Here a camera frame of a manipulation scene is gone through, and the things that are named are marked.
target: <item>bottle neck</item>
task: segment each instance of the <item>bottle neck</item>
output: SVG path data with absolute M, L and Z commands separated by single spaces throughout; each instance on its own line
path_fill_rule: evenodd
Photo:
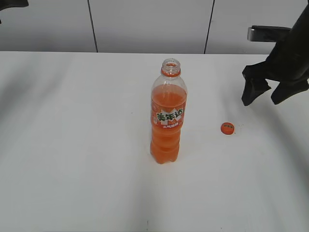
M 173 58 L 166 59 L 162 64 L 161 73 L 166 77 L 178 77 L 181 73 L 179 61 Z

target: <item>table surface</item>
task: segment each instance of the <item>table surface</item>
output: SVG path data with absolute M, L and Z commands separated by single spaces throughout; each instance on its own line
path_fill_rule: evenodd
M 159 165 L 150 89 L 169 57 L 188 99 Z M 309 92 L 240 100 L 265 58 L 0 52 L 0 231 L 309 231 Z

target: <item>orange soda bottle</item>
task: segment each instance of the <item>orange soda bottle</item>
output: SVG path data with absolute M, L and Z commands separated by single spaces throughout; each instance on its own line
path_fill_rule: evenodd
M 157 163 L 174 162 L 179 152 L 187 87 L 178 60 L 166 59 L 151 92 L 152 140 L 150 152 Z

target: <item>orange bottle cap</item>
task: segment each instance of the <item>orange bottle cap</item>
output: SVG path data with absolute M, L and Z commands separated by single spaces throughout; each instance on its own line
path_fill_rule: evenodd
M 235 128 L 232 123 L 225 122 L 221 125 L 221 131 L 223 134 L 227 134 L 227 135 L 233 134 L 234 130 Z

